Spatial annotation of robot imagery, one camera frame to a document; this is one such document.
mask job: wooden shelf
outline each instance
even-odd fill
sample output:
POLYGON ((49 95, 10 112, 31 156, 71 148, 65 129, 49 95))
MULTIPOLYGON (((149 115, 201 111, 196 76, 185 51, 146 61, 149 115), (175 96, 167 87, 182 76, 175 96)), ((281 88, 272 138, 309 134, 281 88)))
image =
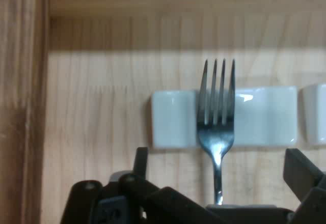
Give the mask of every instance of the wooden shelf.
MULTIPOLYGON (((325 3, 0 0, 0 222, 57 224, 75 182, 130 169, 151 145, 151 93, 198 88, 205 59, 235 58, 238 87, 326 82, 325 3)), ((298 107, 297 147, 325 170, 326 148, 307 146, 301 92, 298 107)), ((232 149, 225 203, 295 209, 284 153, 232 149)), ((151 149, 148 178, 213 201, 200 150, 151 149)))

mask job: fork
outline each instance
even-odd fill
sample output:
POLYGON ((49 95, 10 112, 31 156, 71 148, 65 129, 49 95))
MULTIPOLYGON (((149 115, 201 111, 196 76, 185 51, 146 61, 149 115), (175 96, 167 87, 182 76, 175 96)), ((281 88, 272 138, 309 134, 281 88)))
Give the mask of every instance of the fork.
POLYGON ((217 60, 214 63, 210 101, 208 101, 207 60, 199 93, 197 133, 202 149, 211 157, 214 170, 214 202, 222 205, 222 159, 234 141, 235 61, 232 61, 227 103, 224 96, 225 59, 222 64, 220 91, 215 94, 217 60))

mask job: fork tine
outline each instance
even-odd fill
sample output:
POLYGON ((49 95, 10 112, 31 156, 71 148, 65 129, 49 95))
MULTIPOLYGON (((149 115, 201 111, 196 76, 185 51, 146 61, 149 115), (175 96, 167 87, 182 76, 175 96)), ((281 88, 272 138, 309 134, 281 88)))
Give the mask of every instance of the fork tine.
POLYGON ((213 78, 212 78, 212 88, 210 91, 210 112, 213 111, 212 113, 212 118, 208 118, 208 120, 212 120, 213 125, 217 124, 217 117, 215 116, 215 111, 217 111, 217 106, 216 104, 216 96, 215 96, 215 86, 216 86, 216 70, 218 66, 218 60, 215 59, 214 62, 214 70, 213 70, 213 78))
POLYGON ((222 113, 222 125, 225 125, 226 123, 224 109, 223 109, 224 76, 225 76, 225 59, 223 59, 223 64, 222 64, 221 83, 220 83, 220 92, 219 92, 219 112, 222 113))
POLYGON ((228 106, 229 106, 228 116, 233 117, 234 107, 235 107, 235 60, 234 59, 232 61, 228 106))
POLYGON ((202 83, 199 91, 197 122, 207 124, 206 116, 206 83, 207 83, 207 60, 204 66, 202 83))

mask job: white ceramic block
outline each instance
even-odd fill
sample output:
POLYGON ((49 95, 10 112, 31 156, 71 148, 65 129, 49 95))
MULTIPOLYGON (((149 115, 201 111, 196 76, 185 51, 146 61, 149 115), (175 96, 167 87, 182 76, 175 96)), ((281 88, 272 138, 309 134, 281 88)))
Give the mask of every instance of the white ceramic block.
MULTIPOLYGON (((152 95, 155 148, 198 147, 196 91, 152 95)), ((292 146, 297 139, 296 87, 236 90, 234 146, 292 146)))
POLYGON ((303 88, 303 96, 308 142, 326 144, 326 84, 303 88))

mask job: fork head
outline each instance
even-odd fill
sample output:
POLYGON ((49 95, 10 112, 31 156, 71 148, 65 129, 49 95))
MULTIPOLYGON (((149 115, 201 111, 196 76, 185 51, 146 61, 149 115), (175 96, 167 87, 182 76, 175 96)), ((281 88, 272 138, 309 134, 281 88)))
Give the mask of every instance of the fork head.
POLYGON ((197 132, 201 147, 214 159, 218 154, 222 159, 234 141, 235 107, 235 61, 232 62, 231 79, 227 99, 224 92, 225 60, 222 64, 220 91, 215 92, 217 60, 214 63, 210 99, 208 99, 207 60, 205 62, 200 87, 197 132))

